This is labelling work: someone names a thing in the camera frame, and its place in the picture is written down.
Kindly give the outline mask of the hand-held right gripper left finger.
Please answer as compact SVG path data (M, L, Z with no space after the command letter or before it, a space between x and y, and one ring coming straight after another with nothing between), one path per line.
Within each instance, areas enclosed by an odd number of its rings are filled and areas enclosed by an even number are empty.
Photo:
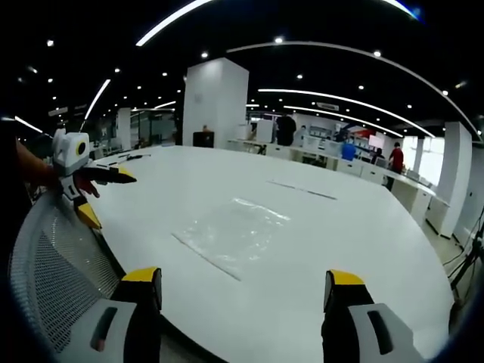
M56 362L156 362L162 273L67 266L52 277L48 341Z

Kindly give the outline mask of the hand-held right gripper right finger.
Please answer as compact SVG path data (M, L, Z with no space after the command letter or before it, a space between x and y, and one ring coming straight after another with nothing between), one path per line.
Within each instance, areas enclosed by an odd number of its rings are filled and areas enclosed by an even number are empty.
M423 362L413 332L386 304L375 303L364 281L328 270L321 340L324 362Z

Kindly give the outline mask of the person's left hand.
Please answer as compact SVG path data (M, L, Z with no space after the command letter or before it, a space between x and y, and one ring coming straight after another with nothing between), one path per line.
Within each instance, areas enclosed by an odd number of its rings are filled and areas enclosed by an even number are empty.
M75 186L79 190L84 191L89 195L93 195L96 198L100 197L100 194L99 194L97 188L88 179L86 179L86 178L84 178L80 175L75 175L75 176L73 176L73 180L74 180Z

